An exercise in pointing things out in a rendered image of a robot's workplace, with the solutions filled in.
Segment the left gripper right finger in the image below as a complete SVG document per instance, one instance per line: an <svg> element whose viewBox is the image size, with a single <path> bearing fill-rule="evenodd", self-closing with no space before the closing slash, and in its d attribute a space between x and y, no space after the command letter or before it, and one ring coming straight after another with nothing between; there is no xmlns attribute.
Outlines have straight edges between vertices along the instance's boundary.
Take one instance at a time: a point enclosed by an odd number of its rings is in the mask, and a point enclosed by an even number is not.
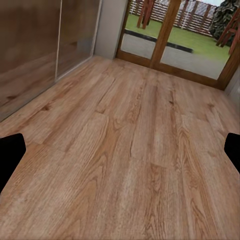
<svg viewBox="0 0 240 240"><path fill-rule="evenodd" d="M229 133L227 135L224 151L240 173L240 135Z"/></svg>

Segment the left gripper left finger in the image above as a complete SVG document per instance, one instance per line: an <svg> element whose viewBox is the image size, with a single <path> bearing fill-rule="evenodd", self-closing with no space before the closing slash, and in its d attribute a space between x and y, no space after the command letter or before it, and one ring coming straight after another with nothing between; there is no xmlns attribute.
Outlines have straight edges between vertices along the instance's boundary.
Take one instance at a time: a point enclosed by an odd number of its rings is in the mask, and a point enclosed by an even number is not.
<svg viewBox="0 0 240 240"><path fill-rule="evenodd" d="M0 138L0 193L26 153L22 133Z"/></svg>

